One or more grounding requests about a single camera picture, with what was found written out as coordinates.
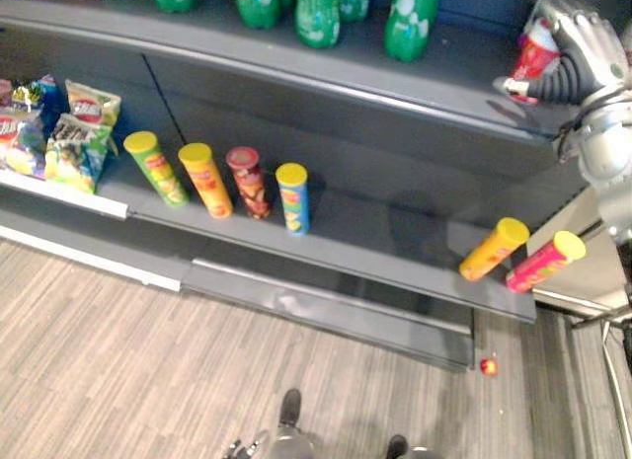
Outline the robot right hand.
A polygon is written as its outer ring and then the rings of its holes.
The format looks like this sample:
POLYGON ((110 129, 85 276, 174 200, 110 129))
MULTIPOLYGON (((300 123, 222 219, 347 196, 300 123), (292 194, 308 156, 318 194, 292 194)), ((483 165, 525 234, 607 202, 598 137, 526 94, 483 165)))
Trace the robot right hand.
POLYGON ((613 26, 585 0, 532 0, 501 93, 523 103, 585 105, 630 87, 624 48, 613 26))

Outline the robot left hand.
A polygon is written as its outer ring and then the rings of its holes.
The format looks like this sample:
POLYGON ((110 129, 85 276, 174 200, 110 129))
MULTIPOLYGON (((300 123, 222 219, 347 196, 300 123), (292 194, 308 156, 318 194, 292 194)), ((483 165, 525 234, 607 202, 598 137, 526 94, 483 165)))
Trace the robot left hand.
POLYGON ((222 459, 253 459, 261 456, 269 441, 270 434, 267 430, 257 432, 254 438, 248 442, 240 438, 232 441, 221 455, 222 459))

